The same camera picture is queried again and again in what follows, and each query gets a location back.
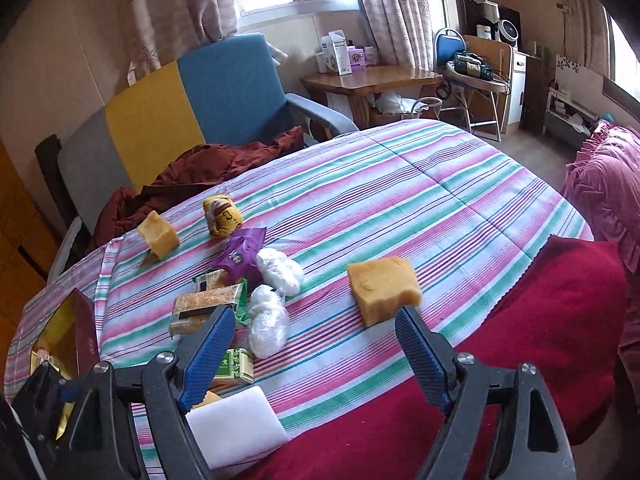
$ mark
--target striped tablecloth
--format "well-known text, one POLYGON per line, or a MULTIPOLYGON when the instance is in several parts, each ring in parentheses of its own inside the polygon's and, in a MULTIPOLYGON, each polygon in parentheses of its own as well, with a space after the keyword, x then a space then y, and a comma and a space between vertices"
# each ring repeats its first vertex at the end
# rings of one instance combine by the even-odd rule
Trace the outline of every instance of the striped tablecloth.
MULTIPOLYGON (((429 120, 339 137, 223 187, 245 226, 265 226, 265 245, 306 272, 300 294, 287 301, 287 345, 255 363, 256 383, 291 436, 412 374, 392 321, 363 326, 348 263, 390 254, 411 260, 424 292, 422 317, 455 346, 480 326, 550 234, 591 239, 581 216, 543 181, 483 140, 429 120)), ((37 295, 9 351, 7 396, 27 377, 30 348, 47 316, 74 287, 95 302, 102 359, 123 367, 175 348, 167 332, 174 299, 193 291, 192 277, 209 269, 216 250, 202 214, 202 200, 216 192, 163 215, 181 241, 164 262, 152 263, 130 232, 37 295)), ((144 411, 135 415, 150 472, 161 472, 144 411)))

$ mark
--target metal bolt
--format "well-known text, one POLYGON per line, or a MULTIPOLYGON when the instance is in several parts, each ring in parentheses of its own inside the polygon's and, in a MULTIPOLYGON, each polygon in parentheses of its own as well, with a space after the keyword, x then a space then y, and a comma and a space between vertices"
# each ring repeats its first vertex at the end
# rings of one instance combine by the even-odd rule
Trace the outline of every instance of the metal bolt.
POLYGON ((173 352, 160 352, 156 356, 156 361, 158 361, 159 363, 163 363, 163 364, 169 364, 173 360, 174 360, 174 353, 173 352))
POLYGON ((107 361, 100 361, 94 365, 94 372, 97 374, 103 374, 109 369, 109 363, 107 361))
POLYGON ((460 364, 463 365, 472 365, 476 360, 476 358, 473 357, 473 355, 471 355, 469 352, 460 352, 456 356, 456 359, 460 364))
POLYGON ((529 363, 524 363, 520 370, 529 375, 535 375, 538 373, 538 369, 534 365, 530 365, 529 363))

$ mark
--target brown blanket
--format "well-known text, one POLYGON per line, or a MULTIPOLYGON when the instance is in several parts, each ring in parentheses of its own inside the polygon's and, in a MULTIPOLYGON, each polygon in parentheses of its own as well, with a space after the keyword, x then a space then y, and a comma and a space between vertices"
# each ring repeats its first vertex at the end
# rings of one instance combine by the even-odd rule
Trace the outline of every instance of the brown blanket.
POLYGON ((292 128, 270 144, 244 146, 201 144, 183 153, 139 195, 128 187, 117 189, 98 218, 89 252, 140 225, 152 210, 163 213, 180 202, 226 182, 245 171, 303 147, 303 131, 292 128))

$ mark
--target gray armrest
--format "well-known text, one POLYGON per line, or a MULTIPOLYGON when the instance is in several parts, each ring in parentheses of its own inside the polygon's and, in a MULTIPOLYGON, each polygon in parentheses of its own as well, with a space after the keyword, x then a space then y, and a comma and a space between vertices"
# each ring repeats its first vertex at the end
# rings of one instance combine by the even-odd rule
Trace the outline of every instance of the gray armrest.
POLYGON ((331 108, 327 108, 301 95, 286 94, 285 97, 287 98, 289 106, 299 110, 305 114, 306 117, 322 124, 325 128, 328 128, 334 137, 340 134, 350 134, 351 132, 358 131, 358 127, 340 112, 331 110, 331 108))
POLYGON ((58 249, 58 254, 56 254, 56 257, 53 260, 51 270, 47 276, 47 286, 54 283, 60 277, 63 270, 65 270, 66 261, 69 259, 69 253, 71 252, 71 248, 73 247, 74 241, 76 241, 76 236, 80 232, 81 228, 82 220, 79 216, 76 216, 74 221, 71 222, 69 229, 66 231, 65 237, 62 239, 62 243, 58 249))

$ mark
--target pink sofa cover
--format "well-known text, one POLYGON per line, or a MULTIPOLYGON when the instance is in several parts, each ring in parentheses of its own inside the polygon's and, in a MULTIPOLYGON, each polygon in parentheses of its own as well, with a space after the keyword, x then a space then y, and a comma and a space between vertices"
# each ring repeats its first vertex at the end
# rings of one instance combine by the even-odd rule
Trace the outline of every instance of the pink sofa cover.
POLYGON ((640 134, 600 121, 566 166, 564 197, 589 223, 596 240, 618 246, 631 272, 640 261, 640 134))

